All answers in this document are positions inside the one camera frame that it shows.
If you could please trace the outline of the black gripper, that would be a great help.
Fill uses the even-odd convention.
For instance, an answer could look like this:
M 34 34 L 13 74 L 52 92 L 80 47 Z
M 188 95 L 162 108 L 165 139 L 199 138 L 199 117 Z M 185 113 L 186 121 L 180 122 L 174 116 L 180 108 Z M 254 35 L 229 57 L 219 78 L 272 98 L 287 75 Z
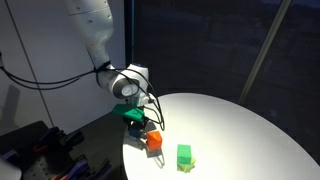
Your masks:
M 144 131 L 146 125 L 148 123 L 148 120 L 146 117 L 144 117 L 141 121 L 135 121 L 135 120 L 132 120 L 130 123 L 129 123 L 129 126 L 128 126 L 128 130 L 130 127 L 135 127 L 135 128 L 139 128 L 142 130 L 142 132 Z

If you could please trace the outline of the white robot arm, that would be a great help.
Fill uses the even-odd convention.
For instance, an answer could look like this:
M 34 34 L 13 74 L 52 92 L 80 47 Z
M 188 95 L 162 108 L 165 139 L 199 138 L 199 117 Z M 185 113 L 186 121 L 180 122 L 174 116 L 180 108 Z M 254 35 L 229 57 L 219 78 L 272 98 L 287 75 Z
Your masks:
M 67 14 L 85 42 L 98 85 L 113 97 L 126 100 L 113 112 L 124 118 L 130 133 L 143 132 L 147 125 L 143 107 L 151 102 L 147 92 L 148 68 L 130 64 L 116 69 L 106 51 L 113 34 L 113 17 L 108 0 L 63 0 Z

